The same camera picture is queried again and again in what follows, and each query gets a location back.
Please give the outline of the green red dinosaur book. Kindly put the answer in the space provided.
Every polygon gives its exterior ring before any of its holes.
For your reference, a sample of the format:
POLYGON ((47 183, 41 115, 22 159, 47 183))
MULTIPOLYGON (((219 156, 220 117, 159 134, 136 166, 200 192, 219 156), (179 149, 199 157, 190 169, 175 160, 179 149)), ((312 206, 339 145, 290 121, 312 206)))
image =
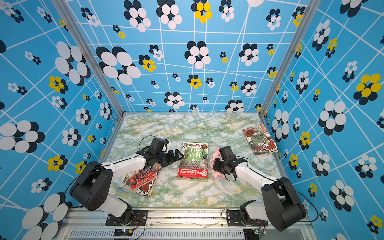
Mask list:
POLYGON ((207 143, 184 142, 181 153, 178 180, 208 181, 209 145, 207 143))

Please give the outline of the red manga book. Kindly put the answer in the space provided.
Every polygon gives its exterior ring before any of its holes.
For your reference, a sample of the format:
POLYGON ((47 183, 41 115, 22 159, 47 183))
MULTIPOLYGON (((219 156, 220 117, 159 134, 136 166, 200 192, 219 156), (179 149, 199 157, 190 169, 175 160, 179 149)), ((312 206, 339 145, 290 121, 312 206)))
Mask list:
POLYGON ((129 183, 131 189, 135 190, 156 179, 161 168, 162 167, 159 164, 156 164, 151 167, 129 173, 129 183))

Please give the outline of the red brown illustrated book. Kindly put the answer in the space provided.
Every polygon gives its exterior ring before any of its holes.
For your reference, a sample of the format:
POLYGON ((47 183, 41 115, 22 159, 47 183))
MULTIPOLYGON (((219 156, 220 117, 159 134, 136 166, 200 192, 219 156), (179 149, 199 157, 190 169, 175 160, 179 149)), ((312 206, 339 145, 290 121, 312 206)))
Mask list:
POLYGON ((264 124, 242 129, 254 155, 276 153, 278 146, 264 124))

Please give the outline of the grey teal warrior book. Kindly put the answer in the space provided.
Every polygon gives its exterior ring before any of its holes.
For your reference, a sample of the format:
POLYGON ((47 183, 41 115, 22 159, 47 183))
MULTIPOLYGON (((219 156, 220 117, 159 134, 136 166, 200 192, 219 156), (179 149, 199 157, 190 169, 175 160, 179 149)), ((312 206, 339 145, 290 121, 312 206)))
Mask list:
POLYGON ((152 191, 155 187, 157 178, 158 178, 158 176, 156 177, 156 179, 150 181, 149 183, 147 183, 147 184, 145 184, 145 185, 143 185, 143 186, 141 186, 135 190, 132 190, 130 183, 129 183, 129 173, 128 173, 125 176, 124 180, 122 181, 121 185, 117 188, 117 191, 122 192, 122 193, 126 193, 126 194, 133 194, 133 195, 148 197, 152 194, 152 191))

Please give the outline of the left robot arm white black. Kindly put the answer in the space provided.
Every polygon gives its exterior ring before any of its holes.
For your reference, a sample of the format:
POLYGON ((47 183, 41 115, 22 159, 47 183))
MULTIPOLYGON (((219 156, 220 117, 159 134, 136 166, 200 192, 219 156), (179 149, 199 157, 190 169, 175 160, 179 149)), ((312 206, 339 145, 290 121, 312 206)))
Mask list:
POLYGON ((116 223, 127 226, 134 220, 133 208, 127 202, 109 194, 111 183, 127 173, 140 171, 154 164, 161 167, 180 161, 185 156, 171 150, 168 140, 154 138, 149 146, 134 156, 114 162, 87 164, 85 170, 67 188, 70 196, 88 211, 102 211, 116 223))

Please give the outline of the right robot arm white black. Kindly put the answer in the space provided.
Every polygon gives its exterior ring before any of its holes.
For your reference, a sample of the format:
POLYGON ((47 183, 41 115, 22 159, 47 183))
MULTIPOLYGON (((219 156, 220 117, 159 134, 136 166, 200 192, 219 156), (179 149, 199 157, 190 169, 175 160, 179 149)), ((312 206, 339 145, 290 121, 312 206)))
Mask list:
POLYGON ((239 218, 243 225, 271 223, 281 232, 306 217, 306 209, 289 179, 271 177, 251 167, 250 162, 236 156, 230 146, 219 149, 219 152, 213 170, 225 177, 232 175, 235 181, 247 182, 263 197, 262 205, 251 200, 240 206, 239 218))

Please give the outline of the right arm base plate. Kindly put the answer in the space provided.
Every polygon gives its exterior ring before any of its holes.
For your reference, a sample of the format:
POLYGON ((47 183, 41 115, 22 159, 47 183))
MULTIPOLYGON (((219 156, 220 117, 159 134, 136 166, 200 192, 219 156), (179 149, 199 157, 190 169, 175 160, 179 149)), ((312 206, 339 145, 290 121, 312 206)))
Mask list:
POLYGON ((243 220, 240 210, 225 210, 228 227, 256 227, 263 228, 269 224, 264 220, 243 220))

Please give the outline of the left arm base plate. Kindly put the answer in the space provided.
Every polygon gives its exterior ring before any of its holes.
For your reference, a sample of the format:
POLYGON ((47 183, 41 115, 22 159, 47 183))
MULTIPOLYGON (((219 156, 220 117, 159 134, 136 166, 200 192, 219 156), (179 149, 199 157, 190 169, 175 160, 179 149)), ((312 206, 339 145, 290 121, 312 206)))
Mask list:
POLYGON ((105 225, 106 226, 145 226, 148 219, 148 210, 132 210, 132 218, 129 220, 122 220, 121 218, 114 217, 108 214, 105 225))

